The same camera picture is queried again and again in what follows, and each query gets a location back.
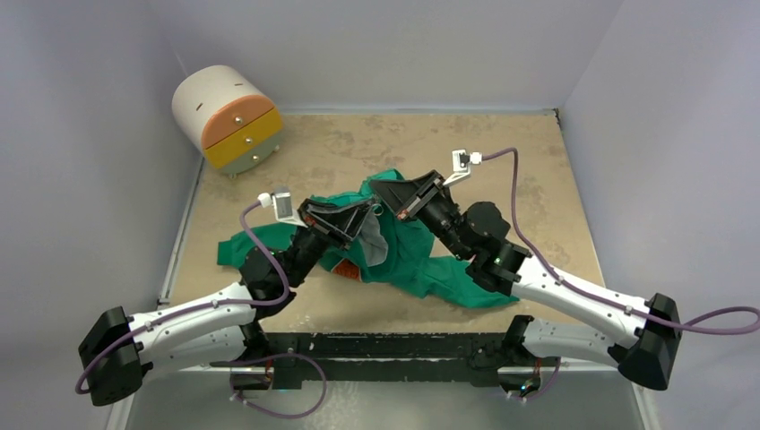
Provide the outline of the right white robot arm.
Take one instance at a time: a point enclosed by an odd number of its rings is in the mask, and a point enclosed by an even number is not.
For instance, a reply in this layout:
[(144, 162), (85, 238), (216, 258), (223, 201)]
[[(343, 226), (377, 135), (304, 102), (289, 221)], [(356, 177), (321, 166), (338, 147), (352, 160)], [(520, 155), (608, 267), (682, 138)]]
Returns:
[(519, 318), (505, 337), (512, 363), (533, 357), (573, 357), (615, 367), (645, 388), (669, 387), (682, 331), (678, 307), (661, 293), (629, 296), (557, 270), (537, 253), (508, 240), (510, 224), (493, 202), (460, 211), (435, 170), (411, 180), (377, 179), (369, 187), (401, 222), (421, 222), (488, 292), (519, 297), (558, 310), (582, 326), (563, 336), (558, 326)]

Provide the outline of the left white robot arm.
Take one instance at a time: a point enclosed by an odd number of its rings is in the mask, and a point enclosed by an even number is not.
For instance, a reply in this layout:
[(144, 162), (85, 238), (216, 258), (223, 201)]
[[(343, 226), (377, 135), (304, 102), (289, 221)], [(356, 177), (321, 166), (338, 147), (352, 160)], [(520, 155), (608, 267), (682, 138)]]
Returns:
[[(96, 407), (107, 406), (176, 370), (238, 360), (259, 365), (267, 342), (256, 335), (258, 321), (294, 299), (329, 249), (351, 245), (375, 204), (373, 198), (344, 205), (306, 199), (294, 208), (288, 193), (260, 194), (239, 216), (254, 244), (238, 270), (240, 279), (182, 305), (138, 314), (121, 306), (103, 312), (78, 347), (82, 373), (75, 393), (89, 396)], [(251, 211), (267, 207), (295, 229), (283, 250), (265, 245), (246, 222)]]

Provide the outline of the green zip-up jacket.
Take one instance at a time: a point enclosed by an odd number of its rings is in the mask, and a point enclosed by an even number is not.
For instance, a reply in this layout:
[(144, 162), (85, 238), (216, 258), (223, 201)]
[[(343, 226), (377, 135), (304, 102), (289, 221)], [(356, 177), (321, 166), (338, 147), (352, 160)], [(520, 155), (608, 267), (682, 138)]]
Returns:
[[(312, 195), (316, 201), (345, 206), (371, 196), (370, 180), (405, 179), (390, 168), (368, 176), (358, 191), (329, 196)], [(284, 250), (290, 245), (295, 225), (275, 222), (252, 228), (269, 250)], [(319, 260), (326, 271), (364, 283), (387, 283), (418, 298), (435, 296), (450, 304), (470, 309), (496, 308), (519, 302), (518, 297), (488, 292), (465, 273), (469, 262), (451, 255), (432, 256), (435, 236), (421, 221), (401, 223), (387, 209), (376, 208), (368, 217), (358, 238), (348, 250), (330, 248)], [(218, 243), (217, 264), (239, 269), (255, 243), (240, 231)]]

